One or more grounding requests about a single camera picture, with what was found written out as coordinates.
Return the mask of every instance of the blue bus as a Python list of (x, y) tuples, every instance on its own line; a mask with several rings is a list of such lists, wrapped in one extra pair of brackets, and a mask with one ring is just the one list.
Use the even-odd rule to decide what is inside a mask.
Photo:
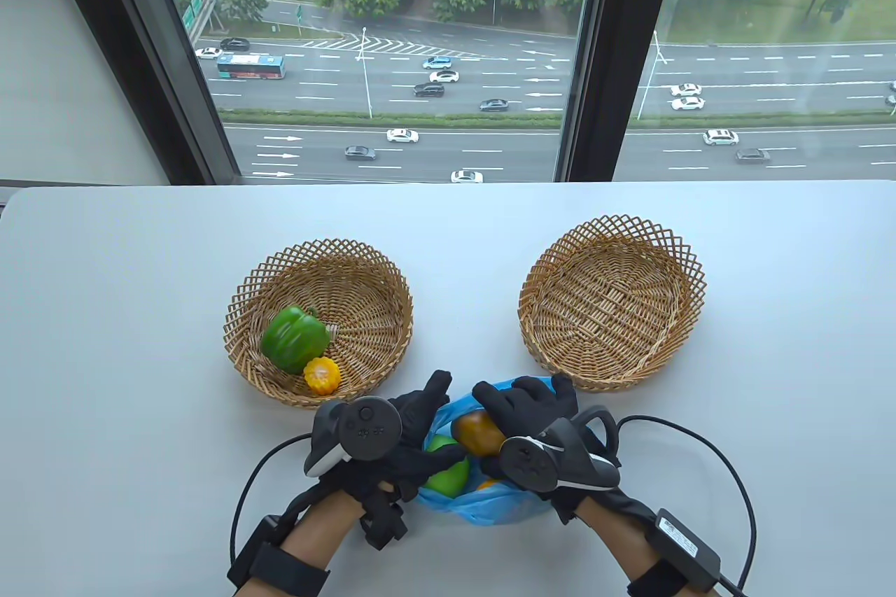
[(218, 56), (218, 75), (224, 79), (282, 79), (285, 71), (282, 56), (252, 56), (244, 53)]

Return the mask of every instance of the black wire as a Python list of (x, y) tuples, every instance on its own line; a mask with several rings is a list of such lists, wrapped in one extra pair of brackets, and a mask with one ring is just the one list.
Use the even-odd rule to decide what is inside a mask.
[(249, 476), (249, 480), (246, 481), (246, 487), (243, 488), (243, 493), (239, 496), (239, 501), (237, 501), (237, 510), (233, 514), (233, 524), (230, 526), (230, 564), (233, 565), (234, 562), (237, 561), (237, 526), (239, 524), (239, 514), (243, 511), (243, 504), (246, 503), (246, 495), (249, 494), (249, 488), (252, 487), (252, 483), (255, 482), (256, 476), (258, 472), (262, 469), (262, 466), (265, 466), (267, 461), (271, 459), (275, 454), (279, 453), (284, 447), (289, 447), (294, 443), (298, 443), (305, 438), (310, 438), (311, 433), (301, 434), (300, 436), (295, 436), (289, 438), (289, 440), (283, 441), (274, 449), (271, 449), (268, 454), (262, 457), (262, 460), (258, 463), (255, 469), (252, 472), (252, 475)]
[(717, 447), (713, 446), (706, 438), (702, 437), (697, 431), (691, 431), (689, 428), (682, 427), (679, 424), (675, 424), (675, 422), (670, 422), (669, 420), (663, 420), (663, 418), (653, 417), (653, 415), (629, 415), (628, 417), (624, 417), (622, 420), (617, 422), (617, 427), (621, 428), (625, 423), (633, 421), (633, 420), (644, 420), (647, 422), (656, 422), (656, 424), (662, 424), (663, 427), (674, 428), (674, 430), (681, 431), (682, 434), (688, 434), (691, 438), (696, 438), (700, 443), (703, 443), (704, 446), (707, 446), (708, 449), (713, 451), (717, 457), (727, 466), (727, 469), (731, 472), (731, 475), (734, 476), (734, 481), (737, 483), (737, 488), (740, 491), (741, 497), (743, 497), (743, 504), (746, 506), (746, 516), (748, 516), (750, 520), (750, 546), (748, 551), (746, 552), (746, 560), (743, 562), (743, 569), (740, 572), (740, 580), (737, 581), (737, 585), (731, 584), (729, 579), (722, 577), (720, 583), (725, 585), (727, 590), (730, 590), (735, 597), (742, 597), (743, 593), (743, 585), (746, 585), (746, 577), (750, 572), (750, 568), (753, 566), (753, 556), (756, 555), (756, 516), (753, 514), (753, 504), (750, 502), (750, 496), (746, 493), (746, 487), (743, 487), (743, 481), (741, 481), (740, 476), (737, 475), (737, 471), (735, 471), (732, 463), (729, 462), (729, 459), (724, 456), (721, 450)]

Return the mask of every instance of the white wall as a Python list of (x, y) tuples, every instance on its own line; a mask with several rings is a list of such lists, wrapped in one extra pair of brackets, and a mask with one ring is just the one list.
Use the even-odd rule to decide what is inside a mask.
[(0, 0), (0, 181), (168, 184), (74, 0)]

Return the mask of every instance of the empty wicker basket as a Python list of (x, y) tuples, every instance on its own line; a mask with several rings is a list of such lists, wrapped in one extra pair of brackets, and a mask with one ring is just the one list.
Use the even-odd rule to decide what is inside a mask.
[(684, 344), (704, 305), (689, 245), (649, 220), (603, 216), (551, 245), (519, 294), (529, 353), (579, 389), (636, 385)]

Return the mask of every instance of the black glove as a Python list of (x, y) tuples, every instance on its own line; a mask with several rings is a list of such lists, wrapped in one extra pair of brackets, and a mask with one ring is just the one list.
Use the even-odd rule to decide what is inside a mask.
[[(569, 377), (557, 374), (551, 377), (554, 392), (535, 377), (518, 377), (510, 389), (499, 391), (487, 382), (473, 387), (473, 398), (479, 401), (497, 428), (506, 437), (541, 434), (557, 418), (572, 418), (579, 412), (579, 402), (575, 396), (573, 382)], [(609, 453), (603, 443), (587, 427), (582, 428), (582, 440), (589, 453), (596, 454), (619, 466), (615, 454)], [(506, 479), (496, 457), (487, 457), (481, 462), (482, 472), (491, 478)], [(621, 489), (610, 491), (586, 491), (586, 489), (557, 488), (552, 492), (538, 494), (551, 502), (563, 524), (575, 517), (573, 511), (586, 497), (624, 516), (633, 517), (645, 527), (653, 525), (656, 514), (636, 499), (627, 497)]]
[(388, 483), (403, 501), (416, 497), (429, 477), (445, 471), (467, 456), (458, 444), (440, 447), (435, 452), (423, 450), (423, 440), (433, 424), (435, 412), (448, 403), (451, 373), (438, 370), (423, 389), (389, 399), (401, 417), (399, 444), (385, 457), (372, 462), (349, 460), (341, 462), (321, 476), (321, 482), (342, 489), (364, 503), (377, 494), (380, 483)]

